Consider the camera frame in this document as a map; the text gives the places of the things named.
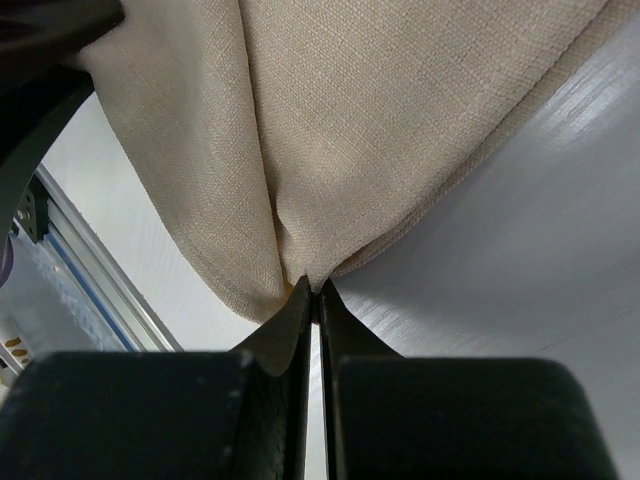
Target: white surface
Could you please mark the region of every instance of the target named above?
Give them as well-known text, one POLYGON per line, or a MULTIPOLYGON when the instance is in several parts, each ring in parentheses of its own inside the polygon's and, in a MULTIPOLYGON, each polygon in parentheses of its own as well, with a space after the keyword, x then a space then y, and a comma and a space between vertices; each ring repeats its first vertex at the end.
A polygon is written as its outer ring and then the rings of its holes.
MULTIPOLYGON (((405 238, 337 281, 408 355, 534 355, 585 385, 615 460, 640 478, 640 19, 405 238)), ((92 97, 47 167, 176 339, 255 328, 182 259, 92 97)), ((317 349, 307 478, 324 478, 317 349)))

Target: blue line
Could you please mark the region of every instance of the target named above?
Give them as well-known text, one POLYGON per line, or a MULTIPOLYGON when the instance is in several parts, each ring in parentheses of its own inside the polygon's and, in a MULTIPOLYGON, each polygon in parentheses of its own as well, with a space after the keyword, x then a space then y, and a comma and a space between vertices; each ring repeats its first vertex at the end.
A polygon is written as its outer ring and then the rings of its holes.
POLYGON ((67 253, 64 251, 60 243, 58 243, 58 241, 56 240, 56 238, 50 233, 45 235, 45 238, 49 241, 49 243, 51 243, 51 245, 53 246, 54 250, 58 253, 58 255, 60 255, 60 258, 62 258, 62 261, 67 265, 67 267, 69 267, 69 270, 71 271, 72 275, 76 278, 76 280, 80 284, 80 287, 82 287, 85 293, 89 296, 89 298, 91 299, 93 304, 96 306, 100 314, 104 317, 109 327, 111 327, 111 330, 113 330, 113 332, 116 334, 118 339, 122 342, 122 344, 124 345, 124 348, 126 348, 130 352, 137 351, 135 348, 133 348, 133 346, 127 339, 126 335, 122 332, 122 330, 120 330, 120 327, 118 327, 116 322, 113 320, 108 310, 105 308, 104 304, 100 301, 100 298, 98 297, 98 295, 96 295, 95 291, 91 288, 89 283, 85 280, 80 270, 78 270, 78 268, 73 264, 73 262, 69 258, 69 255, 67 255, 67 253))

